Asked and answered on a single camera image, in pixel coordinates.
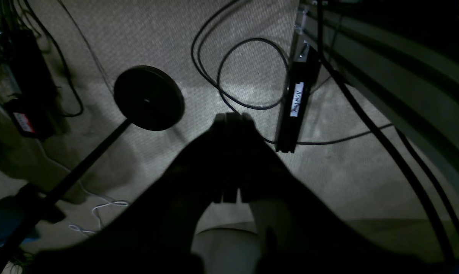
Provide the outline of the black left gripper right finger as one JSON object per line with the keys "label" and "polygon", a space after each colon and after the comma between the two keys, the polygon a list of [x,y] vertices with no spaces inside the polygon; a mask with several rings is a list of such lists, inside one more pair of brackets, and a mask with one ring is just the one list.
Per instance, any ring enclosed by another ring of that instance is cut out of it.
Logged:
{"label": "black left gripper right finger", "polygon": [[453,274],[454,255],[427,263],[380,247],[353,230],[265,144],[248,114],[229,115],[229,196],[241,192],[263,241],[258,269],[302,274]]}

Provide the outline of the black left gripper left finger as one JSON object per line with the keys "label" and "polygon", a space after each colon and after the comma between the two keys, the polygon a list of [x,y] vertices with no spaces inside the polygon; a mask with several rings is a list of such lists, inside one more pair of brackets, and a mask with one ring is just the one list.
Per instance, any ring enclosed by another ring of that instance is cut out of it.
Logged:
{"label": "black left gripper left finger", "polygon": [[115,221],[94,237],[36,257],[37,274],[201,274],[191,253],[195,228],[206,208],[222,197],[216,156],[229,113],[217,114]]}

